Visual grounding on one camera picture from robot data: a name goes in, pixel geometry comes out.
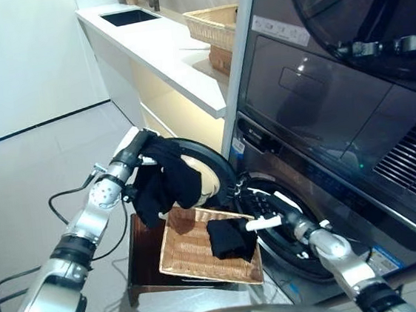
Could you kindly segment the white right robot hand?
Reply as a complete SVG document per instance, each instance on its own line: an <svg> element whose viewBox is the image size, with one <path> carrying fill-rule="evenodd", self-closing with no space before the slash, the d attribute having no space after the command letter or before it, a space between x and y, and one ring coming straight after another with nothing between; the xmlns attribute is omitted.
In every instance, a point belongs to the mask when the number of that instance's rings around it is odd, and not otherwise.
<svg viewBox="0 0 416 312"><path fill-rule="evenodd" d="M302 214L300 206L283 193L275 191L273 194L264 192L254 193L255 206L262 209L262 214L245 224L246 231L266 230L282 225L288 225L290 215Z"/></svg>

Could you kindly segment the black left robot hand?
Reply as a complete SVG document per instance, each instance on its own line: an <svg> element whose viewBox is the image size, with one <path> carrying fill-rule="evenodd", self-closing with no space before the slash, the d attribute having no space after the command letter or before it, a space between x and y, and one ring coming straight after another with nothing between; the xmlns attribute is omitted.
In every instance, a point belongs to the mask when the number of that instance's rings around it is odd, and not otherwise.
<svg viewBox="0 0 416 312"><path fill-rule="evenodd" d="M138 167L141 164L141 159L139 158L141 149L153 137L157 136L159 134L153 130L139 129L137 127L130 128L115 150L110 164L121 163L128 168Z"/></svg>

